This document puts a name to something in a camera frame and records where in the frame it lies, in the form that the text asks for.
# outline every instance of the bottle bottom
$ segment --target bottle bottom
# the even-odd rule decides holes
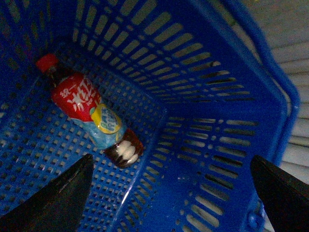
[[[123,138],[104,150],[104,154],[119,168],[127,168],[143,154],[144,147],[131,129],[127,129]]]

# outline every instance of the red label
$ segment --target red label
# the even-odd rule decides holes
[[[76,72],[52,90],[52,100],[69,117],[89,122],[90,110],[100,103],[101,96],[88,78]]]

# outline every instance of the bottle label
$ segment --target bottle label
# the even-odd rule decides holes
[[[98,149],[106,149],[122,139],[126,125],[101,102],[101,96],[82,73],[75,73],[52,91],[53,102],[77,125],[89,133]]]

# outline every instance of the black object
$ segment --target black object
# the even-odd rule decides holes
[[[85,155],[23,204],[0,218],[2,232],[74,232],[90,192],[93,157]]]
[[[251,161],[259,198],[276,232],[309,232],[309,185],[260,156]]]

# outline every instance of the brown liquid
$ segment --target brown liquid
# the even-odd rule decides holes
[[[138,154],[139,157],[144,152],[144,147],[141,141],[131,129],[127,129],[123,138],[118,143],[104,150],[106,157],[108,157],[119,168],[127,168],[132,165],[132,163],[128,163],[128,160],[123,159],[123,157],[117,152],[119,144],[124,140],[131,142],[131,146],[135,147],[135,154]]]

